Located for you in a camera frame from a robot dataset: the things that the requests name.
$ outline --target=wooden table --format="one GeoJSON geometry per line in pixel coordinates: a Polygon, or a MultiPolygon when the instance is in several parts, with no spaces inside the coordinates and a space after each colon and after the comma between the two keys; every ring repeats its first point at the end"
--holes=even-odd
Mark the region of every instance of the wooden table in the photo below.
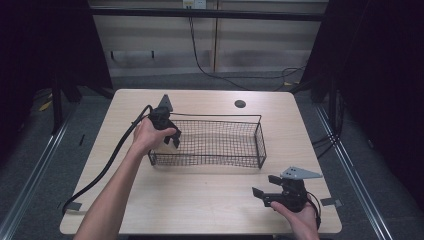
{"type": "MultiPolygon", "coordinates": [[[[253,197],[252,187],[281,192],[268,175],[290,166],[321,173],[293,95],[277,92],[119,90],[110,105],[76,191],[103,169],[121,136],[148,104],[156,107],[168,94],[174,112],[190,114],[260,114],[267,159],[262,169],[222,165],[185,167],[141,163],[128,201],[122,234],[281,234],[291,232],[288,222],[253,197]],[[246,107],[238,108],[235,101],[246,107]]],[[[100,193],[132,141],[129,137],[106,176],[77,199],[79,212],[68,211],[60,230],[74,234],[85,212],[100,193]]],[[[319,199],[329,198],[325,178],[305,180],[306,189],[319,199]]],[[[322,207],[320,232],[337,233],[341,223],[334,206],[322,207]]]]}

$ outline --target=finger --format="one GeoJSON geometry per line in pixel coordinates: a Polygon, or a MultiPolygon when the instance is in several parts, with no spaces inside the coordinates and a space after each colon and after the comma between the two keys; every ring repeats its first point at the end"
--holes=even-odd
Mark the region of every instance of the finger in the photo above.
{"type": "Polygon", "coordinates": [[[176,132],[177,132],[177,129],[175,129],[175,128],[167,128],[165,130],[161,130],[160,134],[163,137],[166,137],[166,136],[171,136],[171,135],[175,134],[176,132]]]}
{"type": "Polygon", "coordinates": [[[147,125],[149,125],[149,126],[153,126],[152,121],[151,121],[151,120],[150,120],[150,118],[148,118],[148,117],[143,117],[143,118],[141,119],[140,125],[144,125],[144,124],[147,124],[147,125]]]}
{"type": "Polygon", "coordinates": [[[271,207],[279,214],[283,215],[287,220],[291,221],[294,218],[294,213],[288,210],[283,204],[279,202],[271,202],[271,207]]]}

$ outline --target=wire mesh basket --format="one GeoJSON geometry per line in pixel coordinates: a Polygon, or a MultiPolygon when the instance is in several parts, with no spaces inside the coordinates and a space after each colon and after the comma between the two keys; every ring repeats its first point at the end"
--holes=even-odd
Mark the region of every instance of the wire mesh basket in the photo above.
{"type": "Polygon", "coordinates": [[[171,119],[182,132],[180,145],[171,153],[159,149],[150,151],[152,165],[218,164],[262,168],[266,151],[260,115],[172,115],[187,118],[171,119]],[[255,121],[243,121],[252,117],[255,121]]]}

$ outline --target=wire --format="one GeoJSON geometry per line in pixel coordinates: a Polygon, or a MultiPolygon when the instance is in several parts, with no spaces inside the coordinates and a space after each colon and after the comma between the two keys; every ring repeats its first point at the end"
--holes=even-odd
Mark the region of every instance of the wire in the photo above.
{"type": "Polygon", "coordinates": [[[278,91],[278,90],[280,90],[283,86],[284,86],[284,83],[285,83],[285,77],[287,77],[287,76],[290,76],[290,75],[292,75],[292,74],[294,74],[294,73],[296,73],[297,71],[299,71],[299,70],[304,70],[304,68],[306,67],[306,66],[302,66],[302,67],[299,67],[299,68],[285,68],[283,71],[282,71],[282,73],[281,73],[281,76],[275,76],[275,77],[253,77],[253,76],[237,76],[237,77],[220,77],[220,76],[217,76],[217,75],[212,75],[212,74],[209,74],[209,73],[206,73],[203,69],[202,69],[202,67],[200,66],[200,64],[199,64],[199,59],[198,59],[198,57],[197,57],[197,49],[196,49],[196,41],[195,41],[195,37],[194,37],[194,25],[193,25],[193,18],[191,18],[191,17],[189,17],[189,23],[190,23],[190,33],[191,33],[191,41],[192,41],[192,44],[193,44],[193,52],[194,52],[194,58],[196,59],[196,64],[197,64],[197,67],[199,68],[199,70],[203,73],[203,74],[205,74],[206,76],[208,76],[208,77],[211,77],[211,78],[216,78],[216,79],[220,79],[220,80],[224,80],[224,81],[226,81],[226,82],[228,82],[228,83],[230,83],[230,84],[232,84],[232,85],[234,85],[234,86],[236,86],[236,87],[238,87],[238,88],[241,88],[241,89],[243,89],[243,90],[246,90],[246,91],[253,91],[253,90],[251,90],[251,89],[248,89],[248,88],[246,88],[246,87],[244,87],[244,86],[241,86],[241,85],[239,85],[239,84],[236,84],[235,82],[233,82],[233,81],[231,81],[230,79],[238,79],[238,78],[246,78],[246,79],[278,79],[278,78],[283,78],[283,83],[278,87],[278,88],[276,88],[276,89],[274,89],[273,91],[275,92],[275,91],[278,91]],[[284,74],[284,72],[285,71],[288,71],[288,70],[294,70],[293,72],[290,72],[290,73],[288,73],[288,74],[284,74]]]}
{"type": "Polygon", "coordinates": [[[319,229],[319,227],[321,225],[321,204],[319,204],[318,198],[315,197],[315,195],[313,195],[312,193],[310,193],[308,191],[307,191],[307,193],[309,195],[311,195],[312,197],[314,197],[315,201],[318,204],[318,209],[317,209],[317,206],[314,204],[314,202],[312,202],[312,200],[310,200],[309,198],[306,198],[306,200],[311,204],[311,206],[315,210],[315,214],[316,214],[315,219],[316,219],[316,222],[317,222],[317,229],[319,229]]]}
{"type": "Polygon", "coordinates": [[[340,94],[338,94],[339,96],[339,104],[338,104],[338,126],[336,127],[335,131],[333,131],[330,135],[325,136],[317,141],[312,142],[312,145],[316,145],[318,143],[322,143],[324,142],[324,144],[321,144],[319,146],[315,146],[314,148],[320,148],[322,146],[325,146],[327,144],[328,141],[331,141],[331,145],[328,146],[321,154],[319,154],[317,156],[317,159],[321,158],[324,154],[326,154],[331,147],[333,147],[337,142],[340,141],[340,136],[342,134],[342,129],[343,129],[343,122],[344,122],[344,112],[345,112],[345,107],[346,104],[343,101],[342,97],[340,96],[340,94]]]}
{"type": "Polygon", "coordinates": [[[131,123],[131,126],[128,128],[128,130],[124,133],[124,135],[121,137],[121,140],[119,140],[118,145],[115,147],[115,150],[112,153],[112,156],[110,157],[109,161],[106,163],[106,166],[103,168],[103,170],[100,172],[100,174],[93,180],[91,181],[86,187],[84,187],[82,190],[80,190],[79,192],[77,192],[75,195],[73,195],[71,198],[69,198],[65,204],[62,207],[62,214],[65,215],[66,213],[66,209],[68,207],[68,205],[73,202],[75,199],[77,199],[78,197],[80,197],[82,194],[84,194],[85,192],[87,192],[88,190],[90,190],[94,185],[96,185],[100,179],[103,178],[103,176],[107,173],[107,171],[109,170],[110,166],[112,165],[113,161],[115,160],[116,156],[119,153],[119,150],[121,149],[122,145],[124,144],[125,140],[128,138],[128,136],[131,134],[131,132],[134,130],[134,128],[137,127],[138,123],[141,122],[141,120],[143,120],[144,113],[147,111],[147,109],[150,110],[150,112],[152,111],[152,106],[147,105],[143,111],[141,111],[140,115],[136,118],[136,120],[134,122],[131,123]]]}
{"type": "Polygon", "coordinates": [[[310,79],[309,81],[306,82],[302,82],[301,84],[297,85],[296,87],[290,89],[288,92],[290,92],[291,94],[296,94],[300,91],[304,91],[307,89],[310,89],[312,87],[312,85],[314,85],[316,82],[318,82],[321,79],[321,75],[318,75],[312,79],[310,79]]]}

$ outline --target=dark background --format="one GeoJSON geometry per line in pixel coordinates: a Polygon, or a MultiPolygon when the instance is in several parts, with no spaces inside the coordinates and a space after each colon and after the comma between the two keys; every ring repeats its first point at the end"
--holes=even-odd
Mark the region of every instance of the dark background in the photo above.
{"type": "Polygon", "coordinates": [[[1,159],[10,152],[34,94],[57,80],[71,101],[76,85],[112,88],[92,16],[54,11],[85,0],[0,3],[1,159]]]}
{"type": "Polygon", "coordinates": [[[388,167],[424,209],[424,3],[330,1],[302,81],[331,79],[388,167]]]}

